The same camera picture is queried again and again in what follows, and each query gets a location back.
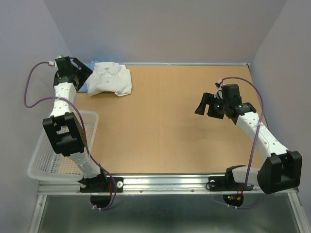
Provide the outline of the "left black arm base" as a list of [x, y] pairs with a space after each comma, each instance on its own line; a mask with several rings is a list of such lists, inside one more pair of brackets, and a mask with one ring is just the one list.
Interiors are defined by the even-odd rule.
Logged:
[[79, 181], [79, 192], [90, 194], [90, 204], [99, 211], [108, 210], [115, 201], [116, 194], [123, 192], [123, 177], [97, 176]]

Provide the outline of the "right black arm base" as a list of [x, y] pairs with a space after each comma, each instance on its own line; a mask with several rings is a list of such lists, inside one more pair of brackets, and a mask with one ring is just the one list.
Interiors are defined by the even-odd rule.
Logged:
[[248, 186], [235, 181], [228, 181], [225, 176], [211, 176], [206, 183], [210, 192], [223, 192], [223, 200], [229, 206], [241, 207], [244, 202], [244, 192], [252, 191], [253, 185]]

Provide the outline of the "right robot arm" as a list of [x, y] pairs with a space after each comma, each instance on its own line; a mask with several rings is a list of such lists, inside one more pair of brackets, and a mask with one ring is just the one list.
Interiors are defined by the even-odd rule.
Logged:
[[264, 163], [261, 168], [231, 166], [224, 176], [209, 182], [211, 191], [231, 191], [241, 184], [245, 189], [258, 186], [265, 194], [297, 188], [300, 185], [302, 156], [282, 145], [262, 123], [256, 109], [242, 102], [237, 84], [216, 84], [216, 94], [204, 93], [197, 115], [222, 119], [228, 117], [253, 142], [252, 151], [258, 150]]

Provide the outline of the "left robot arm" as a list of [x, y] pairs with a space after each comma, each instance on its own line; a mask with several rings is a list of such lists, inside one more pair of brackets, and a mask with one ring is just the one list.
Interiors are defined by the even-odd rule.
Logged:
[[68, 157], [80, 169], [80, 191], [104, 192], [109, 188], [108, 179], [90, 157], [82, 117], [73, 104], [77, 91], [92, 74], [92, 70], [77, 58], [68, 56], [56, 58], [55, 65], [55, 101], [50, 116], [42, 122], [43, 128], [54, 152]]

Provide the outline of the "white long sleeve shirt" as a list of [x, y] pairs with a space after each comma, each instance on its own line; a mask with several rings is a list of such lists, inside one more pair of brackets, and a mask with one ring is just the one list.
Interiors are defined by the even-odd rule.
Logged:
[[118, 97], [130, 95], [132, 80], [130, 70], [115, 62], [97, 62], [93, 73], [86, 81], [87, 93], [94, 96], [102, 92], [113, 92]]

